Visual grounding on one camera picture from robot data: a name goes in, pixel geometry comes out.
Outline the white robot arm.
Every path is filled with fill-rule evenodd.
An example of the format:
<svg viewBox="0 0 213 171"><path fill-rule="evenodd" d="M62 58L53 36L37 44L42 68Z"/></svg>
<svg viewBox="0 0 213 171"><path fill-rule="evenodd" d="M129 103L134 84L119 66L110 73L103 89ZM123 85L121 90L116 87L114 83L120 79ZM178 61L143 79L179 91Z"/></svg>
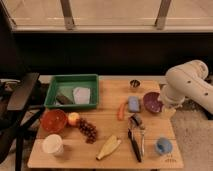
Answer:
<svg viewBox="0 0 213 171"><path fill-rule="evenodd" d="M167 108L178 108L188 97L205 110L208 120L213 120L213 85L205 81L208 74L208 66L201 60L170 68L165 74L166 84L159 100Z"/></svg>

